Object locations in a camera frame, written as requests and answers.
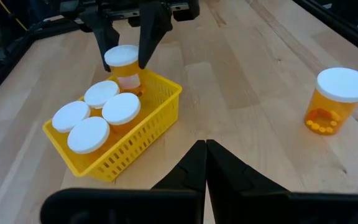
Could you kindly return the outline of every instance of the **yellow plastic basket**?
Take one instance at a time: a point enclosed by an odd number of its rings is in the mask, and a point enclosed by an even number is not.
[[[138,117],[141,122],[122,136],[109,137],[95,153],[74,153],[67,146],[68,133],[56,131],[51,119],[45,122],[42,129],[75,176],[89,175],[113,181],[178,119],[181,86],[148,70],[145,84],[147,90],[139,98],[142,109]]]

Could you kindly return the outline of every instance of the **pill bottle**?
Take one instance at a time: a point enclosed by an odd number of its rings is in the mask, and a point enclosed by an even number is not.
[[[106,148],[103,151],[101,148],[109,135],[108,123],[101,117],[93,116],[81,121],[70,131],[67,145],[73,152],[93,162],[106,152]]]
[[[349,68],[326,69],[317,77],[305,124],[318,134],[336,134],[357,105],[358,71]]]
[[[52,126],[60,133],[70,132],[90,116],[90,108],[83,101],[74,101],[61,107],[52,118]]]
[[[84,95],[84,101],[91,107],[91,116],[102,116],[103,105],[119,93],[119,87],[114,81],[103,81],[91,86]]]
[[[111,125],[116,134],[126,134],[138,122],[136,116],[140,111],[140,101],[133,93],[121,93],[106,102],[103,107],[103,118]]]
[[[135,45],[113,47],[104,54],[121,92],[140,96],[145,91],[144,71],[138,64],[139,48]]]

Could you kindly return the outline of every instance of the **white cap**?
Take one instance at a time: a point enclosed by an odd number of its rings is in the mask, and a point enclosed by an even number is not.
[[[79,122],[90,116],[91,110],[84,101],[74,101],[60,108],[52,118],[52,126],[60,133],[71,131]]]
[[[134,119],[139,111],[138,97],[133,93],[121,93],[106,102],[102,115],[109,124],[121,125]]]
[[[78,154],[97,150],[110,134],[109,124],[101,117],[90,117],[77,124],[67,138],[68,147]]]
[[[119,93],[119,87],[114,81],[99,82],[86,91],[84,101],[90,107],[100,109],[113,96]]]
[[[112,67],[121,67],[136,62],[138,54],[138,46],[120,45],[108,50],[104,54],[104,61]]]
[[[330,100],[358,102],[358,71],[350,68],[325,69],[317,77],[316,88]]]

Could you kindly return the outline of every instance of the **pill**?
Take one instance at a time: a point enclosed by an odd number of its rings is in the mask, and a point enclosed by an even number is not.
[[[312,128],[313,130],[317,130],[317,129],[320,128],[320,125],[319,125],[318,123],[313,123],[313,124],[311,125],[311,128]]]
[[[317,110],[312,110],[309,112],[307,119],[308,120],[315,120],[317,118],[318,112]]]
[[[324,128],[324,127],[320,127],[318,130],[319,130],[319,132],[321,132],[321,133],[326,132],[326,128]]]
[[[322,118],[332,119],[331,113],[322,108],[318,108],[317,112]]]
[[[337,112],[335,112],[333,110],[331,111],[331,116],[333,117],[334,121],[340,121],[341,120],[341,116]]]

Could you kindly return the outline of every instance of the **light wood surface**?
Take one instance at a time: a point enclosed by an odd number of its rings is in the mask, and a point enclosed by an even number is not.
[[[149,189],[197,139],[215,139],[292,191],[358,193],[358,109],[322,137],[302,117],[317,74],[358,70],[358,48],[291,0],[204,0],[174,22],[148,68],[179,83],[178,121],[113,183],[75,178],[42,132],[62,105],[109,76],[92,34],[39,40],[0,86],[0,223],[38,223],[67,187]],[[121,44],[139,29],[115,22]],[[205,223],[213,223],[207,198]]]

